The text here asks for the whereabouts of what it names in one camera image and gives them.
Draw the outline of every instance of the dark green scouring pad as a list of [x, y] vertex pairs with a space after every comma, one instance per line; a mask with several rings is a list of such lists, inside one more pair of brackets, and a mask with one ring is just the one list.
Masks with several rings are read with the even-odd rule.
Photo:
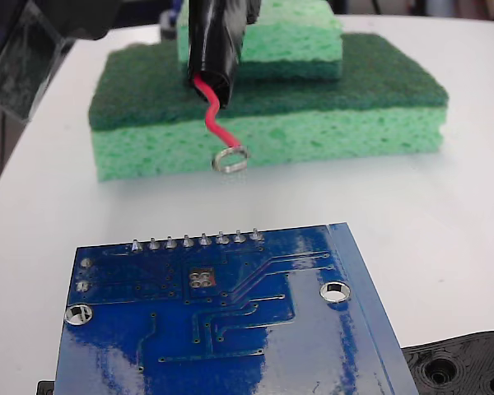
[[[250, 166], [438, 149], [448, 95], [436, 80], [377, 35], [343, 46], [339, 81], [238, 79], [218, 120]], [[90, 108], [99, 179], [209, 170], [224, 146], [206, 108], [183, 83], [176, 43], [112, 53]]]

